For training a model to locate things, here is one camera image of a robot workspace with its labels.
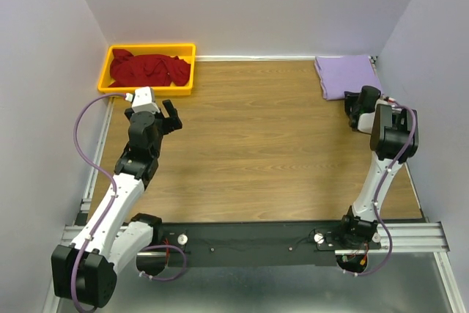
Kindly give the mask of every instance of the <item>black metal base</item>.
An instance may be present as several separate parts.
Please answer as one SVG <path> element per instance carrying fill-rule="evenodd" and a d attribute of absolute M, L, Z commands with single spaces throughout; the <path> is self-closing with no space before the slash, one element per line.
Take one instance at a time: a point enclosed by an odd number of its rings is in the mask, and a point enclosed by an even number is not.
<path fill-rule="evenodd" d="M 357 251 L 364 249 L 364 243 L 367 242 L 369 249 L 380 249 L 380 243 L 354 239 L 344 236 L 337 228 L 322 227 L 315 229 L 315 235 L 322 237 L 323 242 L 316 243 L 318 251 L 338 251 L 342 249 Z"/>
<path fill-rule="evenodd" d="M 179 246 L 188 267 L 259 267 L 274 265 L 336 265 L 333 251 L 320 251 L 314 242 L 318 228 L 337 228 L 340 221 L 164 224 L 164 238 Z M 188 242 L 181 246 L 177 237 Z M 158 273 L 164 256 L 138 256 L 137 268 Z M 182 257 L 171 251 L 169 267 L 180 267 Z"/>

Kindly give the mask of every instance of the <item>orange wire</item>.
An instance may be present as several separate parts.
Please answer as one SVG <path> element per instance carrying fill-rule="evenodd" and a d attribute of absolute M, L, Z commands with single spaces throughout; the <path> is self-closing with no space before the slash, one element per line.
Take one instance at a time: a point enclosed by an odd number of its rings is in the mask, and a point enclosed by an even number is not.
<path fill-rule="evenodd" d="M 353 258 L 356 257 L 357 253 L 360 251 L 360 247 L 358 247 L 358 249 L 357 249 L 354 253 L 352 253 L 352 254 L 350 255 L 350 258 L 348 258 L 348 260 L 351 260 L 351 259 L 353 259 Z"/>
<path fill-rule="evenodd" d="M 369 251 L 369 247 L 368 247 L 368 243 L 367 243 L 367 242 L 365 242 L 365 246 L 366 246 L 365 258 L 366 258 L 366 260 L 368 260 L 368 251 Z"/>
<path fill-rule="evenodd" d="M 169 241 L 168 241 L 167 238 L 165 239 L 164 243 L 166 245 L 169 245 Z M 169 248 L 166 249 L 166 261 L 165 261 L 164 265 L 168 265 L 168 261 L 169 261 Z"/>

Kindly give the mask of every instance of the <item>yellow plastic bin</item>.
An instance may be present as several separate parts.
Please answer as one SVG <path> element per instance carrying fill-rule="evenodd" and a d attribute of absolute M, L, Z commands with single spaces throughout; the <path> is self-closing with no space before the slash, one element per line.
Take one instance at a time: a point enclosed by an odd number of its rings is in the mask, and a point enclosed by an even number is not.
<path fill-rule="evenodd" d="M 109 75 L 109 68 L 112 59 L 114 58 L 112 50 L 125 49 L 133 55 L 142 54 L 163 54 L 168 56 L 178 56 L 184 59 L 187 63 L 191 64 L 191 77 L 185 86 L 157 86 L 152 87 L 157 96 L 175 96 L 175 95 L 190 95 L 193 87 L 193 67 L 196 64 L 196 46 L 195 44 L 121 44 L 111 45 L 104 61 L 103 69 L 101 70 L 101 77 L 97 83 L 97 90 L 102 93 L 133 93 L 138 87 L 109 87 L 114 82 L 114 79 Z"/>

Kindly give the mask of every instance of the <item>metal floor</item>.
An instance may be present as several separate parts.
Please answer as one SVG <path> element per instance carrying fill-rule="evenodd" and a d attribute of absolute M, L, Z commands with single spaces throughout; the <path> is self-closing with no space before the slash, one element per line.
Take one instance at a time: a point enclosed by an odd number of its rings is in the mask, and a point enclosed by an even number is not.
<path fill-rule="evenodd" d="M 370 265 L 383 254 L 371 254 Z M 62 300 L 58 312 L 76 312 Z M 452 312 L 433 253 L 393 254 L 363 278 L 334 267 L 194 268 L 150 282 L 128 265 L 102 313 L 445 313 Z"/>

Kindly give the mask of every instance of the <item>screw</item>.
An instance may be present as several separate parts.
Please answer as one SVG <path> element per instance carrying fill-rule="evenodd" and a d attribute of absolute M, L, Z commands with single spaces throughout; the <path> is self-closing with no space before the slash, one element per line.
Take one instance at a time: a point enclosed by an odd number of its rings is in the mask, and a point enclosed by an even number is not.
<path fill-rule="evenodd" d="M 317 244 L 321 244 L 324 242 L 324 235 L 321 234 L 320 232 L 318 232 L 315 236 L 314 236 L 314 242 L 317 243 Z"/>
<path fill-rule="evenodd" d="M 177 237 L 177 242 L 181 246 L 184 246 L 188 242 L 188 237 L 186 236 L 186 234 L 181 234 Z"/>
<path fill-rule="evenodd" d="M 381 241 L 381 236 L 380 234 L 378 234 L 377 232 L 374 233 L 373 235 L 373 238 L 372 238 L 373 242 L 375 243 L 379 243 Z"/>

